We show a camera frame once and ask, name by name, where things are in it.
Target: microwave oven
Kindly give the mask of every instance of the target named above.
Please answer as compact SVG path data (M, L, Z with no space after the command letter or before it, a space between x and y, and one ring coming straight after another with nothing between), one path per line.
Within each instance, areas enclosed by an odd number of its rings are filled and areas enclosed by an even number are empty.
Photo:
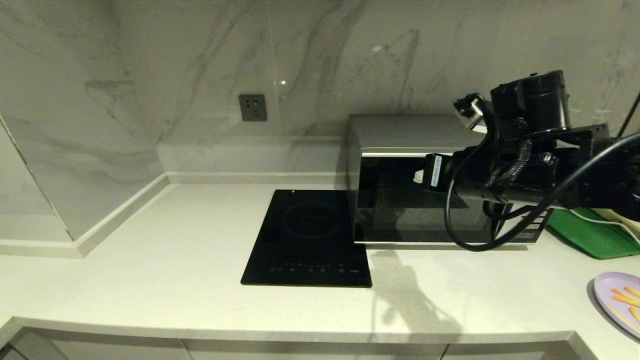
M483 136L466 129L454 115L349 116L347 183L354 241L452 245L444 226L446 194L431 191L414 177L424 170L426 155L452 154L477 145ZM451 218L461 240L488 242L491 231L504 233L520 219L492 223L482 203L454 195ZM534 243L550 215L546 211L509 244Z

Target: marble wall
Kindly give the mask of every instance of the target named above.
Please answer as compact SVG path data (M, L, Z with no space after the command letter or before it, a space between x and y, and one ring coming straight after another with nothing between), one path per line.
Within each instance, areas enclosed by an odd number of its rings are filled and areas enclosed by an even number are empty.
M633 0L114 4L169 171L335 171L351 113L450 113L465 94L556 69L573 125L615 131L640 90ZM265 123L241 122L237 96L254 93Z
M0 113L73 239L162 174L103 0L0 0Z
M15 148L1 118L0 240L71 241Z

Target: label sticker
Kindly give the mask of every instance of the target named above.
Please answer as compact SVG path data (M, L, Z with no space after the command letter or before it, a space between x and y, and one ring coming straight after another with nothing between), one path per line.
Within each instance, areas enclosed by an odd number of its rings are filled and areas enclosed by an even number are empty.
M431 173L431 185L438 186L440 180L440 167L442 166L442 156L435 156L433 160L433 172Z

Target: black cable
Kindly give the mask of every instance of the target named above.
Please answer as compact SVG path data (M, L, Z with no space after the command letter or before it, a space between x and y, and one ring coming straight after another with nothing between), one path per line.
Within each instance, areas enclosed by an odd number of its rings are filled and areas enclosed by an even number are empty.
M495 249L498 246L501 246L523 231L527 226L531 225L533 221L543 213L545 209L547 209L553 202L562 194L563 191L567 189L572 183L574 183L580 176L582 176L585 172L587 172L590 168L592 168L599 161L602 161L604 158L609 156L610 154L623 149L634 142L640 140L640 133L629 135L625 138L618 140L616 143L608 146L603 151L599 152L596 156L591 158L581 167L579 167L576 171L571 173L568 177L566 177L558 186L556 186L544 199L542 199L538 205L536 205L527 216L525 216L516 226L514 226L507 233L502 235L500 238L495 238L495 234L491 234L492 240L488 243L480 244L480 245L471 245L465 243L458 239L456 234L453 232L453 228L451 227L451 195L453 193L453 186L456 181L456 176L460 169L464 167L464 164L476 153L476 151L484 145L489 136L486 136L483 141L480 143L478 147L476 147L454 170L453 175L451 176L451 180L449 181L449 187L447 189L447 201L445 203L444 209L444 225L447 229L447 233L451 240L457 244L458 246L467 249L469 251L486 251Z
M521 207L520 209L514 210L510 213L506 213L506 214L498 214L498 213L494 213L491 210L490 207L491 202L488 201L484 201L482 203L482 210L484 211L484 214L492 219L496 219L496 220L510 220L512 218L516 218L519 217L520 215L531 211L531 209L535 208L535 206L533 205L525 205L523 207Z
M636 108L638 107L638 103L639 102L640 102L640 92L638 92L638 96L636 97L636 101L631 106L631 110L629 110L629 113L627 114L627 118L622 123L622 127L620 128L620 131L618 131L618 137L619 138L621 138L622 134L625 133L625 130L627 129L627 125L629 125L629 122L631 121L631 118L634 116L634 112L636 112Z

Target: green tray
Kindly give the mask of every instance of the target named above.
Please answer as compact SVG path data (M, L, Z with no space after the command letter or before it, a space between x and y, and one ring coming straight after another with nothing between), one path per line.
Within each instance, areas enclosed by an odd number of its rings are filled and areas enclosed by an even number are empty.
M593 220L605 220L590 209L575 209ZM588 222L568 210L555 209L548 226L555 234L596 259L612 259L640 254L638 244L620 226Z

